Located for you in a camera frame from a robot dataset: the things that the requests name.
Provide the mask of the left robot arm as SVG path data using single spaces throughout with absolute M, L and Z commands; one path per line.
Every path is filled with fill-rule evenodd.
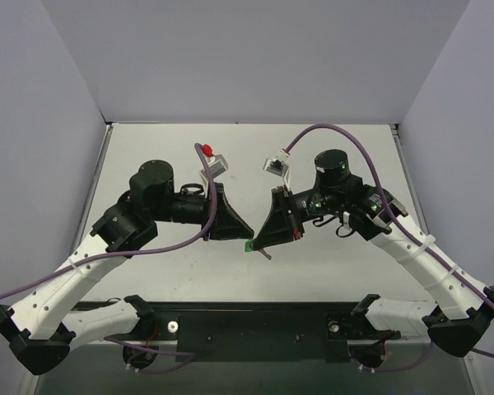
M 51 275 L 28 286 L 28 295 L 0 304 L 0 334 L 16 359 L 38 376 L 80 346 L 113 335 L 142 339 L 155 324 L 153 310 L 137 295 L 77 313 L 75 305 L 130 258 L 169 253 L 203 239 L 251 239 L 253 230 L 231 207 L 216 177 L 228 169 L 221 155 L 203 161 L 202 184 L 174 190 L 174 171 L 149 160 L 129 180 L 129 190 L 108 208 L 91 232 Z

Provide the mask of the green key tag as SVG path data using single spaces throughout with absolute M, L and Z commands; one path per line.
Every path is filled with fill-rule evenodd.
M 253 244 L 251 240 L 248 240 L 245 242 L 245 247 L 244 247 L 245 252 L 252 252 L 253 251 Z

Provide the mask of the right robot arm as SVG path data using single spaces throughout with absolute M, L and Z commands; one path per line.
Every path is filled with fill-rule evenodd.
M 246 250 L 297 241 L 306 222 L 320 227 L 331 216 L 349 233 L 386 252 L 432 298 L 399 301 L 368 295 L 352 311 L 356 334 L 429 337 L 455 357 L 472 351 L 494 319 L 494 286 L 473 279 L 449 258 L 439 258 L 434 237 L 425 234 L 389 192 L 379 192 L 352 174 L 344 151 L 319 153 L 315 169 L 315 184 L 309 190 L 298 194 L 287 186 L 272 190 L 268 217 Z

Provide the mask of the silver key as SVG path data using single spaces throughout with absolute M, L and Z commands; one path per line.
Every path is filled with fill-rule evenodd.
M 270 261 L 270 260 L 272 260 L 272 259 L 273 259 L 273 257 L 272 257 L 269 253 L 267 253 L 264 249 L 259 249 L 258 251 L 259 251 L 259 253 L 261 253 L 261 254 L 262 254 L 262 255 L 263 255 L 263 256 L 264 256 L 267 260 L 269 260 L 269 261 Z

